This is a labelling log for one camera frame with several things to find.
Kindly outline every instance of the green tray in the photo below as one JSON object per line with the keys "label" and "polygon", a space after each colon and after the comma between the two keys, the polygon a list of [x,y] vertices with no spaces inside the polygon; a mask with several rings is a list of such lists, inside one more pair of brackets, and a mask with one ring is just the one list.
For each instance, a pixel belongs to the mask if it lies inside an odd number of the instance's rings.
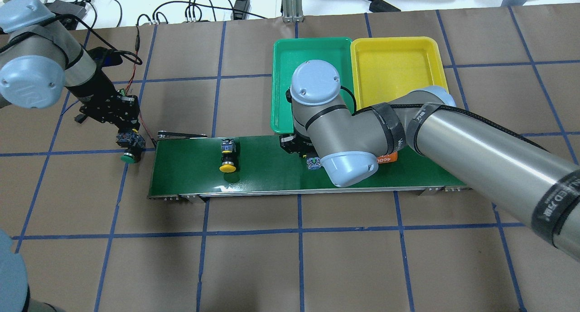
{"label": "green tray", "polygon": [[[272,114],[270,126],[278,134],[293,133],[292,109],[286,101],[294,70],[303,62],[321,59],[332,64],[340,75],[340,84],[353,91],[349,38],[280,39],[274,44],[272,72]],[[346,105],[354,113],[354,105],[346,91],[340,91]]]}
{"label": "green tray", "polygon": [[155,154],[150,198],[424,190],[464,184],[430,159],[406,147],[396,163],[379,165],[371,177],[336,188],[324,169],[308,170],[305,160],[280,149],[278,136],[236,138],[238,171],[224,174],[222,138],[161,140]]}

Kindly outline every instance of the yellow cap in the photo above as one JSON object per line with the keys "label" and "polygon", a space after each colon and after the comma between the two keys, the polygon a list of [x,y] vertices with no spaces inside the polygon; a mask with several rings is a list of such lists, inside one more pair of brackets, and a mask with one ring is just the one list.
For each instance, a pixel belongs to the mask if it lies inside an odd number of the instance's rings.
{"label": "yellow cap", "polygon": [[226,164],[226,165],[222,165],[221,167],[219,167],[219,170],[222,173],[233,173],[234,171],[236,171],[236,166]]}

